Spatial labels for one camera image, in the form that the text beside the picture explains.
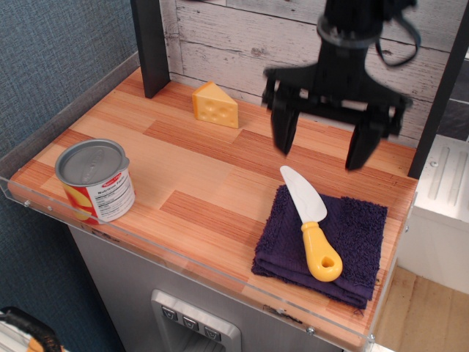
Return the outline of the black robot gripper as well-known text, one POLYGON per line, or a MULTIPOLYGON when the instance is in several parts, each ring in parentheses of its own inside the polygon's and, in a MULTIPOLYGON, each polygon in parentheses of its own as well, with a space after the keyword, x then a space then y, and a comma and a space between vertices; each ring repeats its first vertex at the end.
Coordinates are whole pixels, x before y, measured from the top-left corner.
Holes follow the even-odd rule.
POLYGON ((288 155, 299 113, 355 126, 345 167, 361 169, 381 138, 399 134, 410 98, 376 82, 366 72, 370 45, 379 45, 386 18, 378 14, 323 14, 317 62, 268 67, 262 101, 271 112, 275 147, 288 155))

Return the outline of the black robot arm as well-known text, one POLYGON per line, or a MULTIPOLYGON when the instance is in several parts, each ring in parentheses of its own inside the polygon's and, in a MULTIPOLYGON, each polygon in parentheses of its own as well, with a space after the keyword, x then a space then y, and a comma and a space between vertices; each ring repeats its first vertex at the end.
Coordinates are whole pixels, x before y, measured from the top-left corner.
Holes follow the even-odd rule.
POLYGON ((271 112, 274 145, 288 154, 300 113, 354 125, 345 167, 360 169, 381 139, 399 135, 412 100, 376 82, 366 72, 370 45, 382 51, 383 24, 396 21, 413 38, 421 37, 402 12, 415 1, 327 1, 317 23, 321 38, 316 63, 269 67, 262 102, 271 112))

